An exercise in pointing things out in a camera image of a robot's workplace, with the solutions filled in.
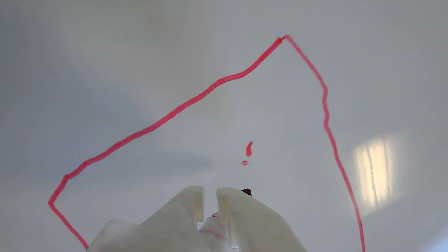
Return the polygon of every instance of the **white surface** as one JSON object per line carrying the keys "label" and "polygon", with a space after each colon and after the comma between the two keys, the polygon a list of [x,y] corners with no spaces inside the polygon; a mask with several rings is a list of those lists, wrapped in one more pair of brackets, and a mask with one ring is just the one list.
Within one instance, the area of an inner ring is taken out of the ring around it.
{"label": "white surface", "polygon": [[[0,20],[2,251],[83,251],[47,205],[63,175],[286,33],[329,87],[367,251],[448,249],[446,0],[4,0]],[[205,215],[217,188],[249,187],[308,252],[361,251],[321,95],[283,43],[88,167],[56,206],[90,243],[108,220],[140,223],[188,185],[205,187]]]}

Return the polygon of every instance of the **dark red object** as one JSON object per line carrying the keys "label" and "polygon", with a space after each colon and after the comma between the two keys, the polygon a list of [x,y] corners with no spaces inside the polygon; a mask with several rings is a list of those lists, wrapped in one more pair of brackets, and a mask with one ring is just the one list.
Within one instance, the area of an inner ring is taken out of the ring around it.
{"label": "dark red object", "polygon": [[250,196],[252,196],[252,191],[249,188],[246,188],[244,190],[242,190],[243,192],[249,194]]}
{"label": "dark red object", "polygon": [[364,243],[364,231],[362,228],[362,222],[361,222],[361,215],[359,213],[359,209],[358,209],[358,205],[356,203],[356,199],[355,196],[353,194],[353,189],[352,186],[350,185],[350,181],[347,177],[347,174],[345,172],[345,169],[342,165],[342,162],[340,161],[339,158],[339,153],[337,150],[337,145],[336,145],[336,141],[333,137],[333,133],[330,129],[330,126],[328,126],[328,119],[330,117],[330,113],[328,111],[328,107],[327,107],[327,95],[328,95],[328,88],[327,85],[325,84],[325,82],[322,79],[322,76],[320,76],[319,72],[317,71],[316,67],[314,67],[313,63],[311,63],[311,61],[308,59],[308,57],[305,55],[305,53],[300,49],[300,47],[296,44],[296,42],[294,42],[294,40],[289,36],[289,35],[285,35],[283,36],[283,38],[277,38],[277,40],[275,40],[275,42],[265,51],[263,52],[263,54],[254,62],[252,63],[252,65],[250,65],[249,68],[247,68],[246,70],[242,71],[239,74],[233,74],[233,75],[229,75],[226,77],[223,77],[219,80],[217,80],[215,83],[213,83],[210,87],[208,87],[206,90],[204,90],[202,93],[198,94],[197,96],[191,98],[190,100],[182,103],[181,105],[179,105],[179,107],[175,108],[173,111],[171,111],[170,113],[168,113],[166,116],[162,117],[161,119],[159,119],[156,123],[154,123],[153,125],[144,128],[140,131],[135,132],[132,135],[129,135],[127,137],[125,137],[124,139],[122,139],[121,141],[113,144],[111,147],[109,147],[107,150],[105,150],[103,153],[99,154],[98,156],[92,157],[87,159],[86,161],[84,161],[83,163],[81,163],[78,168],[76,168],[74,171],[70,172],[69,174],[66,174],[63,178],[61,183],[59,184],[59,186],[56,188],[56,190],[54,191],[54,193],[52,194],[52,196],[50,197],[50,200],[48,200],[48,205],[50,206],[50,208],[53,210],[53,212],[59,216],[59,218],[62,220],[62,222],[67,226],[67,228],[79,239],[79,241],[81,241],[81,243],[83,244],[83,246],[88,249],[89,245],[87,244],[87,242],[82,238],[82,236],[72,227],[72,225],[69,223],[69,221],[67,221],[67,219],[64,217],[64,215],[54,206],[54,202],[57,199],[57,197],[59,196],[60,192],[64,189],[65,185],[67,184],[67,181],[69,179],[74,178],[75,176],[77,176],[78,174],[80,174],[88,165],[96,163],[102,159],[104,159],[105,157],[109,156],[110,154],[112,154],[114,151],[116,151],[117,149],[121,148],[122,146],[124,146],[125,144],[129,143],[130,141],[133,141],[145,134],[148,134],[149,132],[159,128],[160,126],[162,126],[164,123],[166,123],[168,120],[170,120],[171,118],[173,118],[174,116],[176,116],[178,113],[180,113],[182,110],[186,109],[187,107],[191,106],[192,104],[200,101],[202,98],[204,98],[206,95],[208,95],[210,92],[212,92],[215,88],[217,88],[218,86],[220,86],[223,83],[226,83],[228,81],[232,81],[232,80],[236,80],[239,78],[242,78],[244,76],[246,76],[247,74],[249,74],[252,70],[254,70],[258,65],[260,65],[261,62],[263,62],[263,60],[265,60],[267,58],[267,56],[269,54],[271,54],[272,51],[274,51],[275,48],[277,48],[277,46],[279,46],[282,41],[284,39],[287,39],[292,46],[296,49],[296,51],[300,54],[300,56],[302,56],[303,60],[308,64],[308,66],[311,68],[311,70],[314,72],[314,74],[316,75],[317,79],[320,82],[320,85],[323,88],[323,95],[322,95],[322,106],[323,106],[323,110],[325,113],[325,118],[323,120],[323,126],[325,128],[325,131],[327,132],[328,138],[330,139],[330,142],[332,144],[333,147],[333,154],[336,160],[336,163],[339,167],[339,170],[342,174],[342,177],[344,178],[345,184],[347,186],[347,189],[349,191],[350,194],[350,198],[352,200],[353,203],[353,207],[355,209],[355,213],[356,213],[356,218],[358,220],[358,226],[359,226],[359,234],[361,236],[361,247],[362,247],[362,252],[366,251],[366,247],[365,247],[365,243]]}

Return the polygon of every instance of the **red drawn outline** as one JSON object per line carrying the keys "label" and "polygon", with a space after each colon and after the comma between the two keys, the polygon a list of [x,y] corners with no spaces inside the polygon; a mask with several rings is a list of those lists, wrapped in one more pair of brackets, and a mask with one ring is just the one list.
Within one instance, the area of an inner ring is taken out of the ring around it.
{"label": "red drawn outline", "polygon": [[69,179],[74,178],[78,174],[80,174],[88,165],[104,159],[105,157],[107,157],[110,154],[112,154],[112,152],[116,151],[117,149],[119,149],[123,145],[129,143],[130,141],[135,140],[135,139],[137,139],[137,138],[139,138],[139,137],[141,137],[141,136],[143,136],[145,134],[148,134],[149,132],[159,128],[164,123],[166,123],[168,120],[170,120],[171,118],[176,116],[178,113],[180,113],[182,110],[184,110],[187,107],[189,107],[190,105],[200,101],[202,98],[204,98],[206,95],[208,95],[210,92],[212,92],[219,85],[221,85],[223,83],[226,83],[228,81],[236,80],[236,79],[239,79],[239,78],[242,78],[242,77],[246,76],[248,73],[250,73],[252,70],[254,70],[258,65],[260,65],[260,63],[263,62],[263,60],[265,60],[267,58],[267,56],[269,54],[271,54],[271,52],[275,48],[277,48],[277,46],[279,46],[284,39],[287,39],[291,43],[291,45],[296,49],[296,51],[300,54],[300,56],[302,56],[303,60],[308,64],[308,66],[314,72],[314,74],[316,75],[317,79],[320,82],[320,85],[323,88],[322,106],[323,106],[323,110],[324,110],[324,113],[325,113],[323,126],[324,126],[325,131],[327,132],[328,138],[330,139],[330,142],[332,144],[334,158],[335,158],[336,163],[337,163],[337,165],[339,167],[339,170],[340,170],[340,172],[342,174],[342,177],[344,178],[345,184],[346,184],[347,189],[348,189],[349,194],[350,194],[350,198],[352,199],[353,207],[354,207],[355,213],[356,213],[356,218],[358,220],[359,234],[360,234],[360,237],[361,237],[362,252],[366,252],[365,243],[364,243],[364,231],[362,229],[361,215],[359,214],[358,205],[356,203],[356,199],[355,199],[355,196],[353,194],[353,190],[352,190],[352,186],[350,185],[350,181],[349,181],[349,179],[347,177],[347,174],[346,174],[345,169],[344,169],[344,167],[342,165],[342,162],[340,161],[338,150],[337,150],[337,145],[336,145],[336,141],[335,141],[335,139],[333,137],[333,133],[332,133],[330,127],[328,126],[328,120],[329,120],[329,117],[330,117],[330,113],[329,113],[328,107],[327,107],[327,95],[328,95],[327,85],[323,81],[323,79],[320,76],[319,72],[317,71],[316,67],[314,67],[313,63],[311,63],[311,61],[308,59],[308,57],[305,55],[305,53],[300,49],[300,47],[294,42],[294,40],[289,35],[285,35],[283,38],[277,38],[277,40],[254,63],[252,63],[252,65],[250,65],[250,67],[247,68],[246,70],[242,71],[239,74],[229,75],[229,76],[226,76],[226,77],[223,77],[223,78],[217,80],[215,83],[213,83],[210,87],[208,87],[202,93],[200,93],[199,95],[197,95],[197,96],[191,98],[190,100],[182,103],[177,108],[175,108],[173,111],[168,113],[166,116],[164,116],[161,119],[159,119],[153,125],[151,125],[151,126],[149,126],[147,128],[144,128],[144,129],[142,129],[140,131],[137,131],[137,132],[135,132],[135,133],[125,137],[121,141],[113,144],[111,147],[109,147],[106,151],[104,151],[103,153],[99,154],[98,156],[89,158],[86,161],[84,161],[83,163],[81,163],[78,166],[78,168],[76,168],[74,171],[70,172],[69,174],[66,174],[62,178],[61,183],[56,188],[56,190],[54,191],[54,193],[50,197],[50,200],[48,201],[48,205],[50,206],[50,208],[53,210],[53,212],[57,216],[59,216],[59,218],[61,218],[62,222],[68,227],[68,229],[70,231],[72,231],[72,233],[79,239],[79,241],[81,241],[83,246],[86,249],[88,249],[89,245],[87,245],[87,242],[73,228],[73,226],[69,223],[69,221],[67,221],[67,219],[64,217],[64,215],[54,206],[55,200],[57,199],[57,197],[60,194],[60,192],[64,189],[65,185],[67,184],[67,181]]}

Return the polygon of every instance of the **red ink mark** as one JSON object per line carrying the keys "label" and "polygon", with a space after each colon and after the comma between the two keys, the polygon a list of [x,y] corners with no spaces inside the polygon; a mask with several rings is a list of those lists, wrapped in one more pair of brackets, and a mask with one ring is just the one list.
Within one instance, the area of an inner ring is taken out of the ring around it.
{"label": "red ink mark", "polygon": [[246,147],[246,156],[252,155],[252,151],[250,150],[250,148],[252,147],[252,143],[253,142],[250,142]]}
{"label": "red ink mark", "polygon": [[83,244],[83,246],[86,249],[88,249],[89,245],[87,245],[87,242],[72,227],[72,225],[64,217],[64,215],[54,206],[55,200],[59,196],[60,192],[64,189],[65,185],[67,184],[67,181],[69,179],[72,179],[72,178],[76,177],[78,174],[80,174],[88,165],[96,163],[96,162],[104,159],[105,157],[109,156],[110,154],[112,154],[117,149],[119,149],[122,146],[124,146],[125,144],[129,143],[130,141],[133,141],[133,140],[135,140],[135,139],[137,139],[137,138],[139,138],[139,137],[141,137],[141,136],[143,136],[145,134],[148,134],[149,132],[159,128],[164,123],[166,123],[168,120],[170,120],[171,118],[176,116],[178,113],[180,113],[182,110],[184,110],[187,107],[189,107],[190,105],[200,101],[202,98],[204,98],[206,95],[208,95],[210,92],[212,92],[219,85],[221,85],[223,83],[226,83],[228,81],[236,80],[236,79],[239,79],[239,78],[242,78],[242,77],[246,76],[248,73],[250,73],[252,70],[254,70],[258,65],[260,65],[260,63],[263,62],[263,60],[265,60],[267,58],[267,56],[269,54],[271,54],[271,52],[274,51],[275,48],[277,48],[277,46],[279,46],[284,39],[287,39],[292,44],[292,46],[296,49],[296,51],[300,54],[300,56],[302,56],[303,60],[308,64],[308,66],[314,72],[314,74],[316,75],[317,79],[320,82],[320,85],[323,88],[322,106],[323,106],[323,110],[325,112],[325,118],[324,118],[324,121],[323,121],[323,126],[324,126],[325,131],[327,132],[328,138],[330,139],[330,142],[332,144],[333,154],[334,154],[336,163],[337,163],[337,165],[339,167],[339,170],[340,170],[340,172],[342,174],[342,177],[344,178],[345,184],[346,184],[347,189],[348,189],[349,194],[350,194],[350,198],[351,198],[352,203],[353,203],[353,207],[355,209],[356,218],[358,220],[358,226],[359,226],[359,234],[361,236],[362,252],[366,252],[365,243],[364,243],[364,232],[363,232],[363,229],[362,229],[362,222],[361,222],[361,216],[359,214],[358,205],[356,203],[356,199],[355,199],[355,196],[353,194],[353,190],[352,190],[352,186],[350,185],[350,181],[349,181],[349,179],[347,177],[347,174],[346,174],[345,169],[344,169],[344,167],[342,165],[342,162],[340,161],[339,154],[338,154],[338,151],[337,151],[337,145],[336,145],[336,141],[335,141],[335,139],[333,137],[333,133],[332,133],[330,127],[328,126],[328,119],[330,117],[330,113],[329,113],[328,108],[327,108],[327,95],[328,95],[327,85],[325,85],[325,82],[323,81],[323,79],[320,76],[319,72],[314,67],[314,65],[311,63],[311,61],[308,59],[308,57],[305,55],[305,53],[300,49],[300,47],[294,42],[294,40],[289,35],[285,35],[283,38],[277,38],[277,40],[265,52],[263,52],[263,54],[254,63],[252,63],[252,65],[250,65],[249,68],[247,68],[246,70],[242,71],[241,73],[229,75],[229,76],[226,76],[226,77],[223,77],[223,78],[217,80],[215,83],[213,83],[210,87],[208,87],[202,93],[200,93],[197,96],[191,98],[190,100],[182,103],[177,108],[175,108],[173,111],[168,113],[166,116],[164,116],[161,119],[159,119],[153,125],[151,125],[151,126],[149,126],[147,128],[144,128],[144,129],[142,129],[140,131],[137,131],[137,132],[133,133],[132,135],[129,135],[129,136],[125,137],[121,141],[113,144],[111,147],[109,147],[107,150],[105,150],[103,153],[99,154],[98,156],[89,158],[86,161],[82,162],[74,171],[70,172],[69,174],[66,174],[62,178],[61,183],[59,184],[59,186],[56,188],[56,190],[54,191],[54,193],[52,194],[52,196],[48,200],[48,205],[50,206],[50,208],[53,210],[53,212],[57,216],[59,216],[59,218],[67,226],[67,228],[79,239],[79,241]]}

